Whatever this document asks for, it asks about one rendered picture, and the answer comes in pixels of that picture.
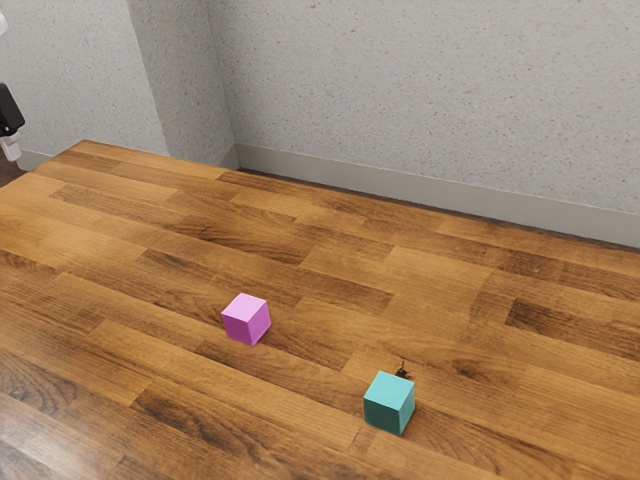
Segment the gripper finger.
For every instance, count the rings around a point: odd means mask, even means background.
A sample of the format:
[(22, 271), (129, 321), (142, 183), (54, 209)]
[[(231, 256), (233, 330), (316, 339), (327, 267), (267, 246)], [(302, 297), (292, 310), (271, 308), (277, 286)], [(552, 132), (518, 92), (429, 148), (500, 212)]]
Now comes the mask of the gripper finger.
[(0, 83), (0, 147), (9, 161), (17, 161), (22, 152), (18, 131), (25, 118), (5, 83)]

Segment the pink block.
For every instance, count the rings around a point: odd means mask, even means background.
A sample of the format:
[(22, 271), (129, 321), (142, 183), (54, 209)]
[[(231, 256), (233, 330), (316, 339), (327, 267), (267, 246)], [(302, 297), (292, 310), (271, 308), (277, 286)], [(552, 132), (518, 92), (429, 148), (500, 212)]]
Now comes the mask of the pink block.
[(254, 346), (271, 326), (267, 301), (239, 293), (221, 312), (227, 336)]

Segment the teal block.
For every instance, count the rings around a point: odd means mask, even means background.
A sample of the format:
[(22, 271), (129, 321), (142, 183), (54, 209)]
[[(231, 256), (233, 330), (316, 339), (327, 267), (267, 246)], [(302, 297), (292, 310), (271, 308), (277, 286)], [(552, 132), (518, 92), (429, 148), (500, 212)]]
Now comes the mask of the teal block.
[(365, 422), (401, 436), (415, 410), (415, 383), (378, 371), (363, 396)]

